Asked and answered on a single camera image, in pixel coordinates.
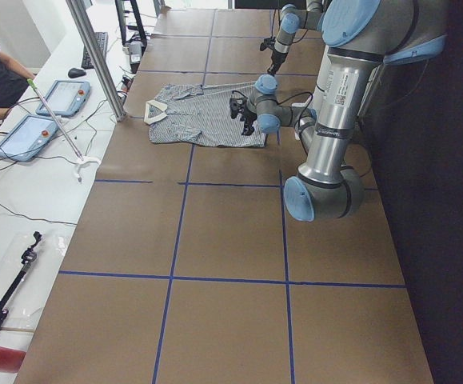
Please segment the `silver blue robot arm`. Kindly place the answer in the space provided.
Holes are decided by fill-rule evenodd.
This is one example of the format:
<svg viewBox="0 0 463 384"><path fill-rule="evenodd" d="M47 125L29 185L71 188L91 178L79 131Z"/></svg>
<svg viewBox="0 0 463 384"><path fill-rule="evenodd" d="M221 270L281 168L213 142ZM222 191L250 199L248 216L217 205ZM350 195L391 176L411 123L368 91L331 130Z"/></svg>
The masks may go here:
<svg viewBox="0 0 463 384"><path fill-rule="evenodd" d="M439 55L448 8L446 1L309 1L303 10L291 4L281 9L277 35L261 44L272 52L271 66L250 95L230 99L230 115L243 122L245 135L283 126L297 131L307 158L283 188L293 218L344 218L359 208L362 181L344 157L370 75L380 65ZM320 31L327 49L317 108L283 106L276 97L275 75L301 29Z"/></svg>
<svg viewBox="0 0 463 384"><path fill-rule="evenodd" d="M293 4L282 7L279 18L280 25L277 35L265 38L260 45L260 51L271 50L271 65L266 73L275 75L285 62L296 33L300 30L322 31L324 15L331 1L307 1L306 9L299 10Z"/></svg>

